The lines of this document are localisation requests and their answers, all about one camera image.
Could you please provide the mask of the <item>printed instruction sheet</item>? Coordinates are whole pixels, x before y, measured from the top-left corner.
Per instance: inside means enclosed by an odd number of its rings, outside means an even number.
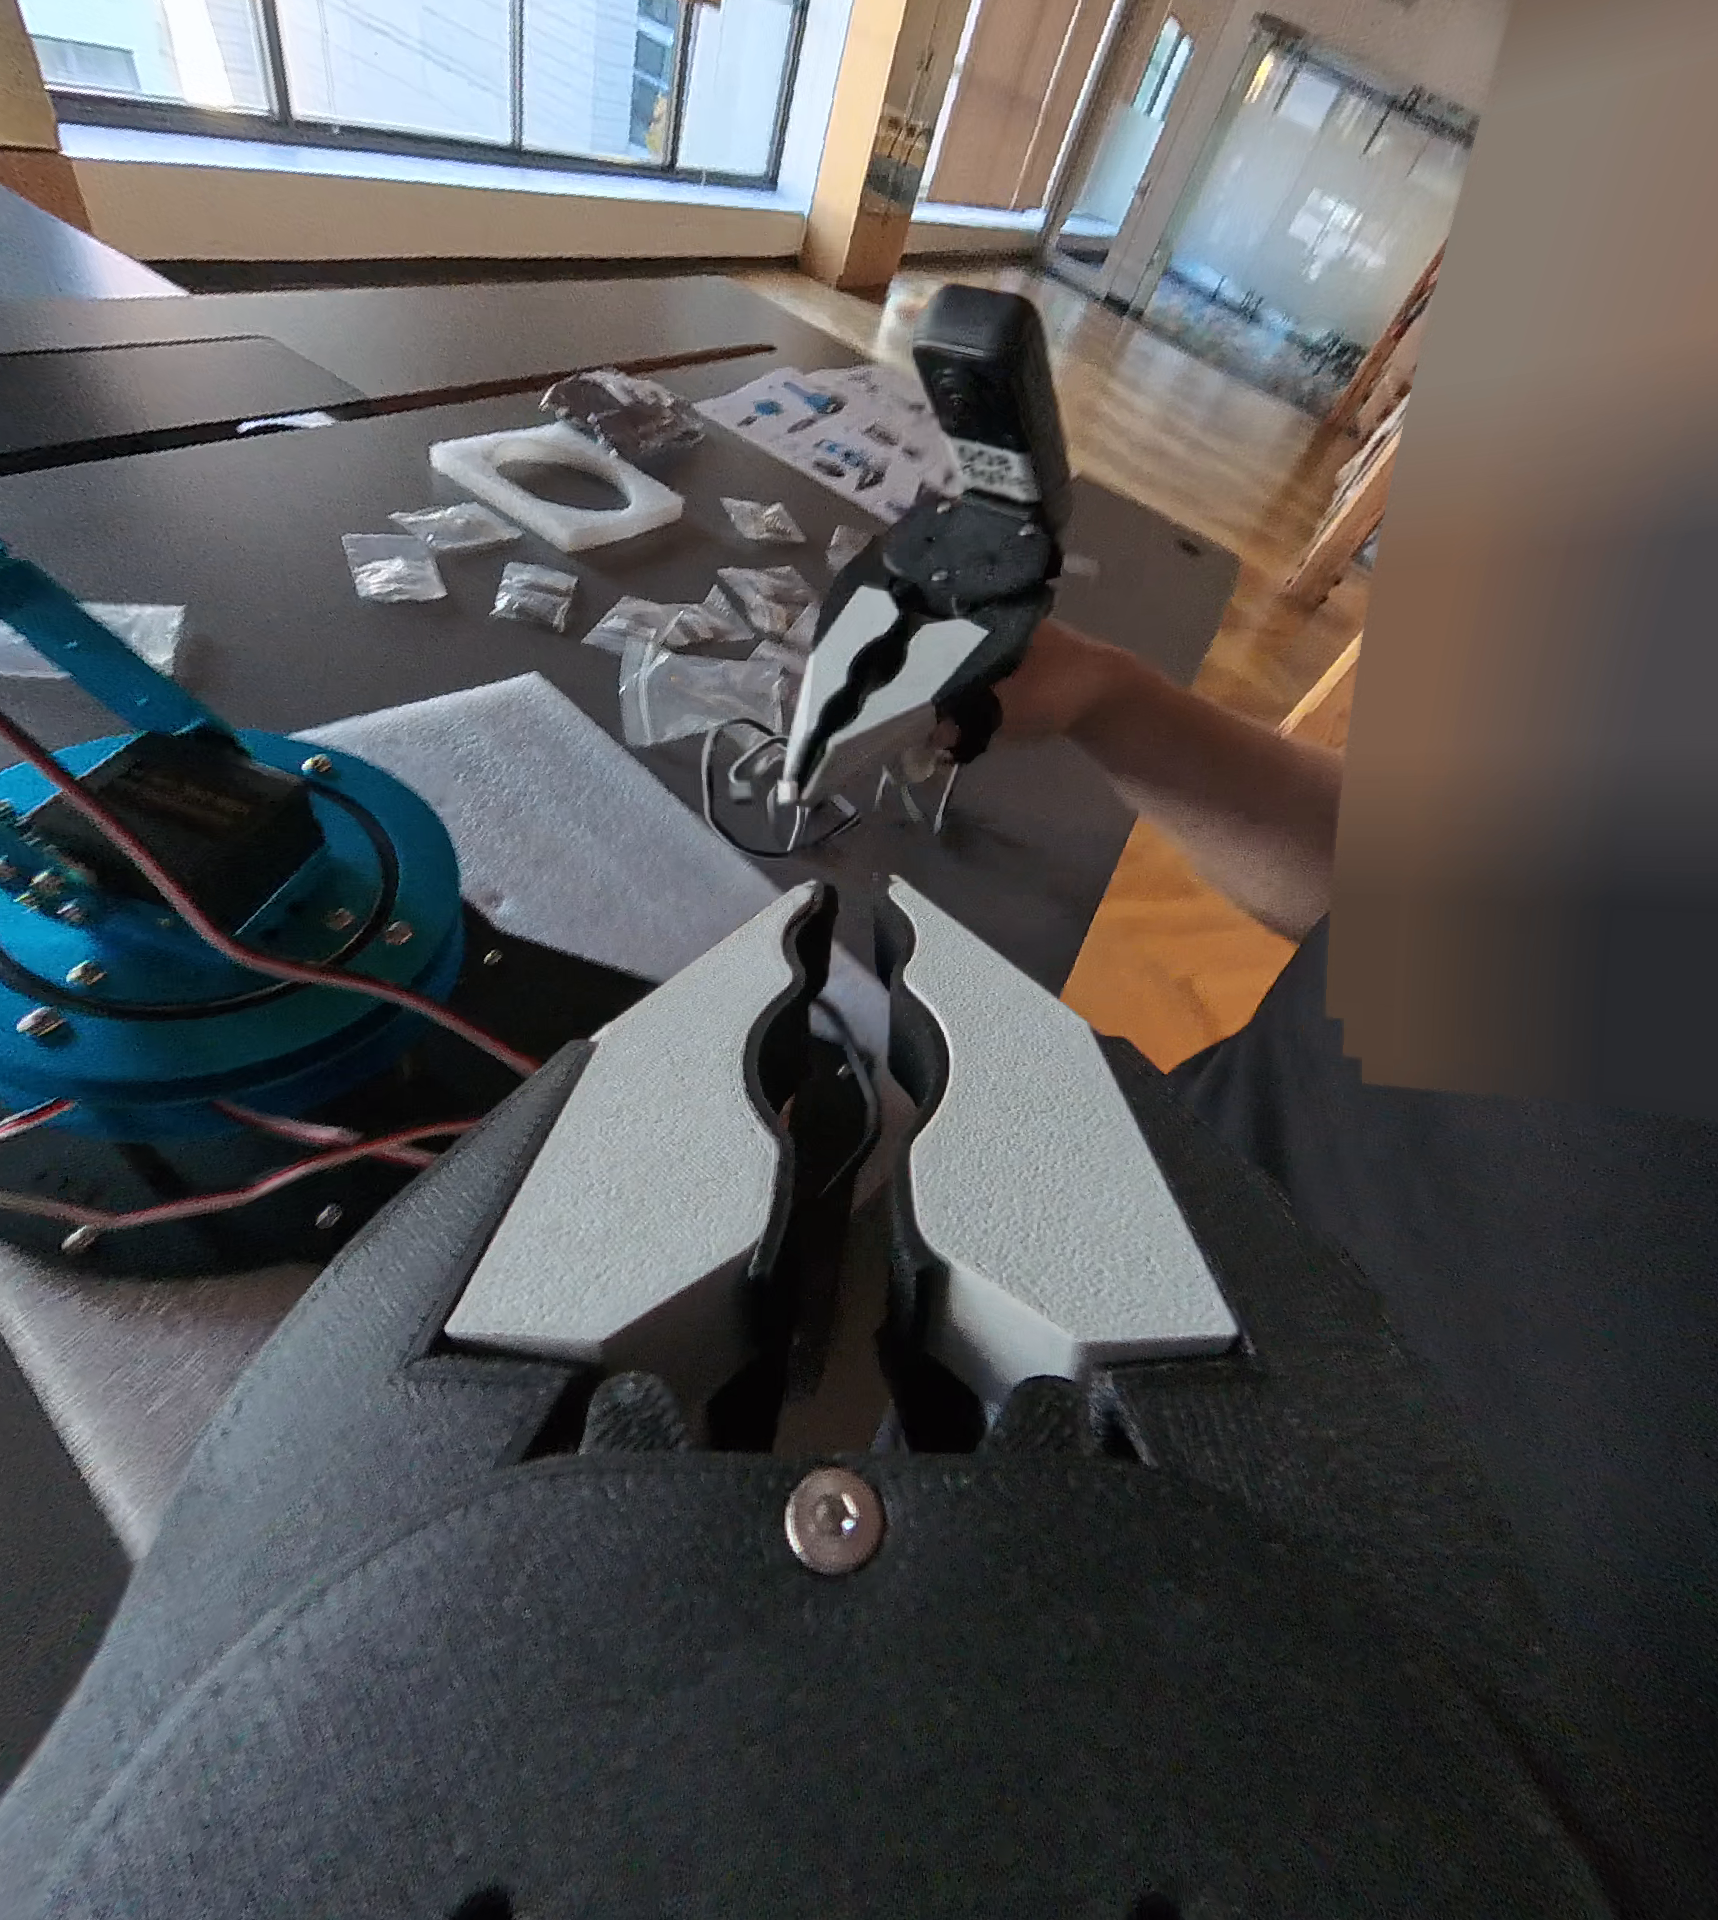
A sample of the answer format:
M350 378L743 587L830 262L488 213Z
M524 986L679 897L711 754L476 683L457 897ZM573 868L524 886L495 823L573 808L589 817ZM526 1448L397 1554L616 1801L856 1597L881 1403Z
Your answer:
M964 492L929 397L893 369L777 369L697 399L697 415L881 524Z

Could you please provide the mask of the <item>wooden window pillar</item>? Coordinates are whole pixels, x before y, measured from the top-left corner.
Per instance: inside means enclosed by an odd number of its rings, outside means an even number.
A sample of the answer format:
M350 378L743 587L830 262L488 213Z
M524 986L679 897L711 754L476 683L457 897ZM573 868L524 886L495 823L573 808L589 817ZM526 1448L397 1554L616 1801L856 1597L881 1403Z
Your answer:
M853 4L796 272L881 295L894 280L966 4Z

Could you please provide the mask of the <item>white foam frame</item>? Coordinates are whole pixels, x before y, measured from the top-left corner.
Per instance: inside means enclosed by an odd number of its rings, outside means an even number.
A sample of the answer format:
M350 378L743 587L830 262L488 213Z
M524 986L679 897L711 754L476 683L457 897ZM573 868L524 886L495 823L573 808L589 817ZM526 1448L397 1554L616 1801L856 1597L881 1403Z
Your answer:
M566 555L647 538L679 524L686 510L678 492L563 422L437 442L430 446L430 466ZM520 484L517 468L586 477L601 484L612 501L593 509L559 502Z

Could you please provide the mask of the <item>silver foil bag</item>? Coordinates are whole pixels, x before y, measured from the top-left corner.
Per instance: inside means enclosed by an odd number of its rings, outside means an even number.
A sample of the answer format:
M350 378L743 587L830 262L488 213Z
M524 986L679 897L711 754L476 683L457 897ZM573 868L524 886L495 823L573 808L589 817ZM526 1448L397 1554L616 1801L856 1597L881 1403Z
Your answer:
M618 369L563 375L540 394L540 408L632 466L679 459L704 442L693 401Z

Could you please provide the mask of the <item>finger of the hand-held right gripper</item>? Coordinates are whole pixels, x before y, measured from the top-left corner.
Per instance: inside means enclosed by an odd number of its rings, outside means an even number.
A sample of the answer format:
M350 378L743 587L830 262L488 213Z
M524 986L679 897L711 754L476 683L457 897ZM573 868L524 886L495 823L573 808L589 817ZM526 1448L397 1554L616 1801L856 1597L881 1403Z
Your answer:
M860 711L870 683L887 668L887 643L900 629L900 607L883 587L856 587L816 640L796 683L777 799L806 799L830 754L837 731Z
M972 658L989 629L950 618L920 626L883 683L859 689L856 671L813 714L806 734L806 792L838 792L867 770L920 748L936 725L943 688Z

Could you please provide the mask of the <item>person's right forearm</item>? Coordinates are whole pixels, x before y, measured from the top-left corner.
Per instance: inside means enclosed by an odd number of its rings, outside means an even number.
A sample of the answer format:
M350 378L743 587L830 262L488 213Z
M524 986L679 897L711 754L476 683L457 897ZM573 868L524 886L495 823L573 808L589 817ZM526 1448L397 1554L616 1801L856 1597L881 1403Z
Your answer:
M1197 874L1268 933L1328 919L1343 754L1215 706L1100 648L1079 746Z

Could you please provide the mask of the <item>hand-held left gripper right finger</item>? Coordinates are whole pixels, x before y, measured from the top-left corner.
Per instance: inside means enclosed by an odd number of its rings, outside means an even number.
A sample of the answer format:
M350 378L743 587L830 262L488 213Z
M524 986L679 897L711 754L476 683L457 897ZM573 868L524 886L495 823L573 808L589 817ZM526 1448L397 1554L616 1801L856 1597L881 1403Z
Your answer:
M1227 1356L1238 1318L1086 1022L902 877L872 929L887 1067L912 1102L894 1154L912 1352L962 1385Z

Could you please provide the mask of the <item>grey foam mat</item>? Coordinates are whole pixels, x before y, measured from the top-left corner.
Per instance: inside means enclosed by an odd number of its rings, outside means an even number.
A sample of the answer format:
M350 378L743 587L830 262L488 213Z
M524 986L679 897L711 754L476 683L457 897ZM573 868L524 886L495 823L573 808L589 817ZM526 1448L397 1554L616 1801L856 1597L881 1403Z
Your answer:
M425 799L457 845L463 898L499 934L660 983L749 921L774 881L708 831L563 692L517 675L300 731ZM250 1229L244 1254L190 1279L142 1255L8 1254L0 1334L91 1501L138 1561L197 1433L354 1230Z

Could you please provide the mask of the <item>black desk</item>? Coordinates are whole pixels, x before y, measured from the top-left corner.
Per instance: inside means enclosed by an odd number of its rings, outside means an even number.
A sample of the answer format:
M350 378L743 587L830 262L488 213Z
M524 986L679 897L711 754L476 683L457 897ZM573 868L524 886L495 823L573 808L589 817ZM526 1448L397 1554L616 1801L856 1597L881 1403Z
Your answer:
M490 621L488 563L455 568L439 602L372 608L357 602L340 558L344 533L372 533L388 509L432 498L430 445L533 415L536 397L509 397L0 477L0 535L87 600L186 607L190 688L232 722L300 734L537 675L621 742L616 664L579 640ZM699 746L629 757L699 817ZM1074 750L1001 748L966 767L939 837L863 817L826 854L749 865L774 891L807 877L837 891L826 1000L881 1057L872 905L893 870L1061 989L1125 826L1100 774ZM484 1004L492 1032L533 1038L537 1056L591 1032L648 983L517 934L495 946L505 961L466 974L466 1000ZM0 1334L0 1787L73 1694L127 1568Z

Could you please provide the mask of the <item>group of clear plastic bags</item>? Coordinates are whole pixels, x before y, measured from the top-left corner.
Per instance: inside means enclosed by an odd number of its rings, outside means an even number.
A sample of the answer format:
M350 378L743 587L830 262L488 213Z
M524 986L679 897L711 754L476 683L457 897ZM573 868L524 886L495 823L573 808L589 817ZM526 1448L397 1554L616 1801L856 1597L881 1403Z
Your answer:
M516 524L478 502L402 510L388 533L344 533L350 590L377 607L446 597L442 561L508 555ZM774 741L792 714L819 590L795 563L721 568L697 600L628 591L579 634L616 664L629 748L713 731Z

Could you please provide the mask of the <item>person's right hand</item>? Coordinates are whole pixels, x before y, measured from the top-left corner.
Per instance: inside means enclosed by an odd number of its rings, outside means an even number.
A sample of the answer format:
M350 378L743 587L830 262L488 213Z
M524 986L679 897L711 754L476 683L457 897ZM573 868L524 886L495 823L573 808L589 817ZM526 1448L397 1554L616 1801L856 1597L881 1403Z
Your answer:
M1047 742L1074 736L1095 718L1135 658L1110 643L1045 618L1028 636L1019 662L989 688L994 741Z

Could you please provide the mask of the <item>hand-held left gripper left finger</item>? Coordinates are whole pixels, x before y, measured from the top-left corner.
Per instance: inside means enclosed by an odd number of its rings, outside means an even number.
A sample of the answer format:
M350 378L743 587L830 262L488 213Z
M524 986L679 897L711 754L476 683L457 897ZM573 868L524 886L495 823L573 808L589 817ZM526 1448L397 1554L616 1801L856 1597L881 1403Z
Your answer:
M446 1318L467 1352L741 1371L792 1209L830 887L802 881L593 1038Z

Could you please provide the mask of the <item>blue toy robot arm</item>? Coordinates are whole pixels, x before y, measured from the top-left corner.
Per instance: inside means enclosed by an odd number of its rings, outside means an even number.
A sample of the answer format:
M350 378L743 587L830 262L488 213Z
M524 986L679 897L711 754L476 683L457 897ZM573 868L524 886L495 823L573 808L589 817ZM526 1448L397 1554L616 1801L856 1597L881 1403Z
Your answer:
M361 1226L536 1073L404 782L236 731L0 542L0 1230L169 1275Z

